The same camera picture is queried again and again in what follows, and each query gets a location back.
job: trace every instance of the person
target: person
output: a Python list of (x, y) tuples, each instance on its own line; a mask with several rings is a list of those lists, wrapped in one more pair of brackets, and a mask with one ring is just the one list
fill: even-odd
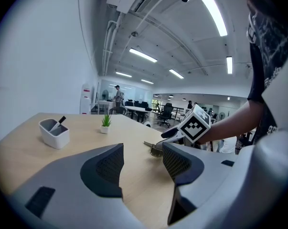
[(192, 109), (192, 102), (191, 102), (191, 101), (188, 101), (187, 108), (188, 108), (188, 109)]
[(237, 142), (236, 136), (220, 140), (217, 152), (224, 154), (235, 154), (236, 142)]
[(120, 102), (121, 102), (121, 97), (122, 97), (122, 92), (120, 91), (120, 87), (119, 85), (115, 86), (117, 92), (116, 92), (116, 96), (114, 97), (115, 103), (116, 103), (116, 108), (120, 107)]
[(116, 111), (120, 107), (120, 102), (122, 100), (122, 95), (123, 95), (123, 93), (120, 91), (119, 85), (115, 86), (115, 88), (117, 92), (113, 100), (115, 101), (116, 106), (110, 109), (110, 114), (112, 114), (114, 110)]
[(250, 15), (247, 37), (253, 66), (248, 101), (233, 115), (217, 122), (198, 143), (239, 136), (257, 127), (254, 144), (277, 130), (262, 92), (278, 75), (288, 58), (288, 0), (246, 0)]

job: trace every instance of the black mesh pad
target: black mesh pad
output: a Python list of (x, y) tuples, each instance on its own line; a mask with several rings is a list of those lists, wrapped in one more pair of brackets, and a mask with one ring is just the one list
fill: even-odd
[(122, 198), (119, 184), (120, 171), (124, 165), (124, 145), (116, 147), (87, 160), (80, 170), (83, 183), (101, 197)]
[(189, 184), (204, 170), (204, 163), (169, 143), (163, 143), (163, 163), (176, 186)]

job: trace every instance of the fluorescent light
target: fluorescent light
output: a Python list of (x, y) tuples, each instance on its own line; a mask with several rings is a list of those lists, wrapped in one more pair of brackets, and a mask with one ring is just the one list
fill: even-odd
[(124, 76), (127, 76), (127, 77), (132, 77), (131, 75), (123, 74), (123, 73), (120, 73), (120, 72), (116, 72), (116, 74), (124, 75)]
[(136, 54), (136, 55), (138, 55), (138, 56), (141, 56), (141, 57), (143, 57), (143, 58), (145, 58), (145, 59), (148, 59), (148, 60), (150, 60), (150, 61), (152, 61), (152, 62), (154, 62), (154, 63), (157, 62), (156, 59), (151, 58), (150, 56), (145, 55), (145, 54), (143, 54), (142, 52), (136, 51), (136, 50), (133, 49), (133, 48), (131, 48), (129, 52), (134, 53), (134, 54)]
[(181, 76), (179, 73), (175, 72), (173, 69), (169, 70), (171, 73), (173, 73), (174, 75), (178, 76), (180, 79), (184, 79), (183, 76)]
[(226, 32), (224, 20), (222, 19), (221, 13), (215, 1), (214, 0), (202, 0), (202, 2), (206, 5), (212, 18), (214, 19), (214, 22), (217, 26), (220, 36), (226, 36), (228, 33)]
[(233, 58), (232, 57), (227, 57), (226, 58), (226, 63), (228, 66), (228, 74), (232, 74), (233, 73)]
[(150, 83), (150, 84), (154, 84), (153, 82), (149, 82), (149, 81), (146, 81), (146, 80), (141, 80), (142, 82), (147, 82), (147, 83)]

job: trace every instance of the wooden table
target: wooden table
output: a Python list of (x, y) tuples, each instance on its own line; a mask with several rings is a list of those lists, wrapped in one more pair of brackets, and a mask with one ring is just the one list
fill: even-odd
[(11, 194), (50, 162), (62, 157), (116, 143), (124, 144), (125, 164), (120, 173), (124, 203), (148, 228), (167, 227), (174, 183), (161, 158), (150, 155), (144, 141), (157, 143), (161, 132), (123, 115), (112, 115), (111, 130), (101, 134), (103, 115), (66, 114), (70, 142), (61, 150), (45, 145), (39, 121), (59, 120), (62, 114), (37, 114), (18, 126), (0, 142), (0, 189)]
[(133, 112), (134, 111), (142, 112), (142, 122), (144, 121), (144, 114), (148, 113), (148, 112), (151, 112), (151, 111), (147, 111), (145, 108), (141, 108), (141, 107), (125, 106), (125, 108), (128, 109), (128, 110), (133, 110), (131, 112), (131, 119), (133, 119)]
[(115, 107), (115, 102), (109, 102), (109, 101), (103, 101), (103, 100), (100, 100), (100, 101), (97, 101), (97, 113), (99, 114), (99, 110), (100, 110), (100, 106), (101, 105), (107, 105), (107, 114), (110, 113), (110, 109), (111, 108), (114, 108)]

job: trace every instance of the window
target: window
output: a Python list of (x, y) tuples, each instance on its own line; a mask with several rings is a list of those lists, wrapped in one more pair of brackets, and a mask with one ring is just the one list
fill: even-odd
[(162, 101), (153, 99), (152, 100), (152, 110), (154, 110), (154, 111), (158, 110), (157, 104), (159, 105), (159, 108), (161, 109)]

